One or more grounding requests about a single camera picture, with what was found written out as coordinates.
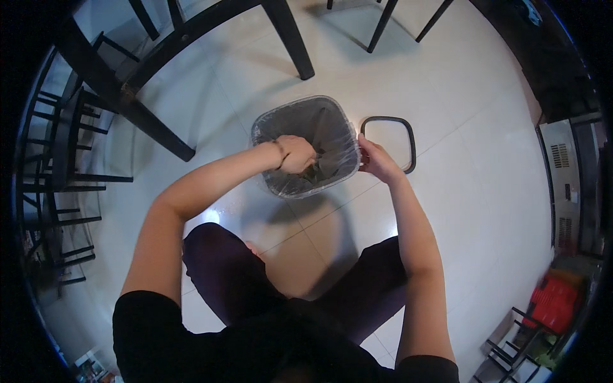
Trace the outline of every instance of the table leg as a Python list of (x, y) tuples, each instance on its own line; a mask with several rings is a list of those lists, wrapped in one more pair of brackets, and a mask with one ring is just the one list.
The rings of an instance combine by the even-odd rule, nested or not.
[(308, 57), (307, 48), (294, 20), (286, 0), (264, 0), (262, 7), (266, 11), (277, 34), (283, 41), (285, 49), (292, 58), (302, 80), (315, 76), (315, 70)]
[(443, 15), (443, 12), (445, 12), (445, 10), (447, 10), (447, 8), (449, 8), (449, 6), (451, 5), (451, 3), (453, 1), (454, 0), (444, 0), (443, 1), (443, 3), (436, 10), (434, 15), (430, 19), (430, 21), (428, 21), (428, 23), (424, 26), (423, 30), (419, 33), (419, 36), (417, 37), (417, 39), (415, 39), (416, 42), (420, 42), (421, 39), (424, 38), (425, 34), (428, 33), (430, 28), (432, 28), (432, 26), (438, 21), (438, 19)]
[(162, 121), (136, 99), (135, 92), (123, 86), (113, 71), (93, 50), (73, 18), (63, 23), (55, 45), (73, 70), (108, 105), (136, 125), (146, 135), (184, 161), (196, 153)]

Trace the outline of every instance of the trash bag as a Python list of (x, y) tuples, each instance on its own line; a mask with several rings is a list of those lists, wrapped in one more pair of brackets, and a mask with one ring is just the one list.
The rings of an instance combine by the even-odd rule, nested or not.
[(263, 173), (268, 189), (281, 198), (317, 194), (346, 180), (360, 167), (356, 132), (330, 97), (307, 97), (264, 113), (253, 124), (251, 142), (257, 145), (286, 134), (306, 139), (317, 152), (317, 161), (299, 175), (280, 170)]

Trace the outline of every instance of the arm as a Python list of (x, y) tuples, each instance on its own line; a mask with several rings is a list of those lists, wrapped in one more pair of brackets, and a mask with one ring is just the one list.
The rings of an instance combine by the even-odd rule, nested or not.
[(360, 170), (385, 182), (390, 189), (400, 258), (409, 277), (405, 317), (397, 363), (411, 355), (434, 355), (455, 361), (447, 330), (443, 263), (436, 238), (408, 179), (385, 150), (359, 138), (363, 162)]
[(121, 294), (149, 290), (181, 305), (183, 226), (248, 178), (276, 169), (301, 173), (315, 159), (304, 139), (281, 136), (278, 145), (262, 143), (199, 167), (160, 194), (145, 217)]

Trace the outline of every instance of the wristband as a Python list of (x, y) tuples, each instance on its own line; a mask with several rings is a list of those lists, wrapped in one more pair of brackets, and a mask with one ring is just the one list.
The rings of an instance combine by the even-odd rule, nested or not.
[(275, 170), (279, 170), (279, 169), (280, 169), (280, 168), (283, 166), (283, 163), (285, 162), (285, 159), (287, 158), (287, 156), (289, 155), (289, 153), (288, 153), (288, 154), (285, 154), (285, 153), (284, 153), (285, 151), (283, 150), (283, 146), (282, 146), (282, 145), (279, 143), (279, 141), (277, 141), (277, 140), (272, 140), (271, 142), (272, 142), (272, 143), (275, 143), (275, 144), (276, 144), (276, 145), (279, 147), (279, 150), (281, 151), (281, 155), (282, 155), (282, 157), (283, 157), (283, 159), (281, 160), (281, 165), (279, 165), (279, 167), (275, 169)]

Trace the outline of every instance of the person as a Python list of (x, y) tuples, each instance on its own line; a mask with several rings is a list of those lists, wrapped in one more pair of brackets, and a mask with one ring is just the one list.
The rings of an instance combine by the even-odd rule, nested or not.
[[(359, 145), (360, 170), (389, 187), (398, 236), (364, 249), (314, 301), (279, 293), (263, 261), (217, 224), (182, 240), (187, 220), (241, 182), (313, 164), (315, 150), (304, 138), (281, 136), (201, 166), (156, 198), (113, 313), (126, 382), (458, 382), (432, 228), (385, 150), (363, 135)], [(193, 334), (181, 323), (181, 259), (224, 330)], [(404, 305), (396, 366), (385, 368), (359, 344)]]

